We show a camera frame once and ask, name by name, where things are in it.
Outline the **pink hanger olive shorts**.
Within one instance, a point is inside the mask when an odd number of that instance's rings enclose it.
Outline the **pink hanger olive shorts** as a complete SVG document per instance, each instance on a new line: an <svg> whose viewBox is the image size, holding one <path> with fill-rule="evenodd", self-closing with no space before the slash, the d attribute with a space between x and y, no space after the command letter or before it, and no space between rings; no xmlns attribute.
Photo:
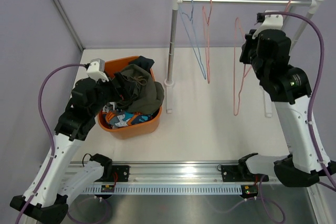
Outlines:
<svg viewBox="0 0 336 224"><path fill-rule="evenodd" d="M236 17L234 22L234 56L233 56L233 115L238 116L240 113L242 92L244 88L244 82L249 74L251 67L246 68L244 65L241 71L241 76L238 77L238 42L245 41L245 33L241 25L239 17Z"/></svg>

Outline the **blue wire hanger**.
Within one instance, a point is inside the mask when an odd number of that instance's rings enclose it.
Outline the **blue wire hanger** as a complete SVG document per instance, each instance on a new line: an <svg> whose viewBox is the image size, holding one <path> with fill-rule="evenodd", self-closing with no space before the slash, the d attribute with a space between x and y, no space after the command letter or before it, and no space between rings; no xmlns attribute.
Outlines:
<svg viewBox="0 0 336 224"><path fill-rule="evenodd" d="M180 15L182 24L184 26L185 32L187 34L189 43L191 45L191 48L192 48L193 53L195 55L195 58L197 60L198 66L199 66L200 71L202 73L202 76L203 76L204 80L206 80L207 79L207 72L206 72L204 64L202 62L202 56L201 56L201 51L200 51L200 47L199 47L199 43L198 43L198 37L197 37L196 29L195 29L195 26L194 26L194 0L191 0L191 5L192 5L192 9L191 9L190 14L184 12L181 6L179 7L178 11L179 11L179 15ZM192 41L192 39L191 39L191 36L190 36L189 31L188 31L186 22L184 20L184 16L190 22L190 25L191 25L191 28L192 28L192 31L193 31L193 35L194 35L194 41Z"/></svg>

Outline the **pink hanger navy shorts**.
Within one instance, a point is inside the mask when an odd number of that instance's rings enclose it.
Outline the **pink hanger navy shorts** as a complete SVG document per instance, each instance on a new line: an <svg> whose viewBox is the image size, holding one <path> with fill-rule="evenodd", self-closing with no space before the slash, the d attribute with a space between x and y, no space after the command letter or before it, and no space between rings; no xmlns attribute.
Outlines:
<svg viewBox="0 0 336 224"><path fill-rule="evenodd" d="M285 13L288 12L289 7L290 7L290 5L291 5L291 2L292 2L292 0L289 0L289 1L288 1L287 5L286 5L286 7L285 7L285 10L284 10Z"/></svg>

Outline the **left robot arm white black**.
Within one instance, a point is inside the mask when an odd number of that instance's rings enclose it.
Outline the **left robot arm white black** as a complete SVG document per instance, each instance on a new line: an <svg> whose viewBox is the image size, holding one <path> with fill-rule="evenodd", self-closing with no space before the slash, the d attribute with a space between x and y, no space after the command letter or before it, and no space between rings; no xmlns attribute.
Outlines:
<svg viewBox="0 0 336 224"><path fill-rule="evenodd" d="M19 212L17 223L22 215L41 223L61 223L70 205L89 185L96 181L128 181L112 159L94 154L78 173L61 182L73 156L95 125L95 117L108 102L122 98L120 85L105 71L88 71L87 75L76 82L55 132L48 134L51 148L32 184L10 202Z"/></svg>

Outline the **olive green shorts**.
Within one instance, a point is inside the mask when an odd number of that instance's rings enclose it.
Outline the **olive green shorts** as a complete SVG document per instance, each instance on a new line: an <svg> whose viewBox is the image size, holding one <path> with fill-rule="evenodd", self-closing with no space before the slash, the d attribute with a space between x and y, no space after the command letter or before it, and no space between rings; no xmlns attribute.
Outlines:
<svg viewBox="0 0 336 224"><path fill-rule="evenodd" d="M117 103L117 107L128 113L150 115L155 113L164 100L161 83L153 80L152 75L141 67L130 64L121 70L122 77L130 85L129 99Z"/></svg>

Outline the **dark navy shorts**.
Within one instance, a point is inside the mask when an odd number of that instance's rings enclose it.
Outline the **dark navy shorts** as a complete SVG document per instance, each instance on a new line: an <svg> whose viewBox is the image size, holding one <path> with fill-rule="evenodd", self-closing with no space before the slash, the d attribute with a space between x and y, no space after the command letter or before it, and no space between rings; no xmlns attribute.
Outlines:
<svg viewBox="0 0 336 224"><path fill-rule="evenodd" d="M148 73L151 73L151 68L154 65L155 61L144 56L138 56L136 59L129 62L130 65L136 65Z"/></svg>

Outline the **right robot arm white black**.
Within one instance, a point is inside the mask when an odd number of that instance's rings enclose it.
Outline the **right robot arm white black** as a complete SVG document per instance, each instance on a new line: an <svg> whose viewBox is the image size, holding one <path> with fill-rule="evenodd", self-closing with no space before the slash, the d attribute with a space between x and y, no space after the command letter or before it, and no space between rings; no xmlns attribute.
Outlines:
<svg viewBox="0 0 336 224"><path fill-rule="evenodd" d="M291 40L278 29L245 35L239 59L252 66L260 86L274 103L285 140L287 156L251 153L239 159L238 176L250 180L255 175L277 177L286 187L310 187L320 177L335 174L335 161L328 158L318 137L310 135L314 118L308 114L312 91L308 76L289 64Z"/></svg>

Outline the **pink hanger patterned shorts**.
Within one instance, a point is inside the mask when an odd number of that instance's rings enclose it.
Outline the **pink hanger patterned shorts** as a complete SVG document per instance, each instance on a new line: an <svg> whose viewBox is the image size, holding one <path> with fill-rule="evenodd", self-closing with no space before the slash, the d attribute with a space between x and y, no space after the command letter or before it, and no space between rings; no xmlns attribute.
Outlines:
<svg viewBox="0 0 336 224"><path fill-rule="evenodd" d="M205 40L205 60L206 60L206 80L207 83L211 82L211 68L210 68L210 46L209 46L209 23L212 14L212 0L210 0L209 13L206 11L206 7L202 6L202 18L203 18L203 34Z"/></svg>

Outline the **patterned blue orange shorts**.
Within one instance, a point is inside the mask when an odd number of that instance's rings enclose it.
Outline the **patterned blue orange shorts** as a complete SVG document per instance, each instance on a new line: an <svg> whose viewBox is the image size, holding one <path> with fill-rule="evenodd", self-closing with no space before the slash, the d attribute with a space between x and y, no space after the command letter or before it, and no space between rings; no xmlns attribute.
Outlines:
<svg viewBox="0 0 336 224"><path fill-rule="evenodd" d="M111 129L137 125L153 119L152 114L129 113L125 110L117 109L114 104L107 104L103 107L102 117Z"/></svg>

